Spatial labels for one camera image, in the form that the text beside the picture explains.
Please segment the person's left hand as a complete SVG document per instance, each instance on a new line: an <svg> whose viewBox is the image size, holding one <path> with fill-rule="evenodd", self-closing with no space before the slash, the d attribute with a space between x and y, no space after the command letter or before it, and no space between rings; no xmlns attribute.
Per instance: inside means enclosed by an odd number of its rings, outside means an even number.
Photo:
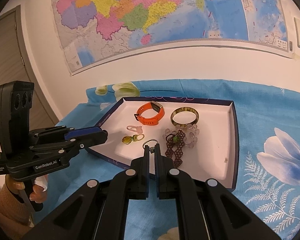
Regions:
<svg viewBox="0 0 300 240"><path fill-rule="evenodd" d="M23 198L20 196L21 190L25 189L25 185L21 181L15 181L9 174L5 176L5 184L12 194L12 196L17 199L20 203L23 203ZM29 196L30 201L34 201L36 203L43 203L47 199L47 191L40 185L34 184L33 191Z"/></svg>

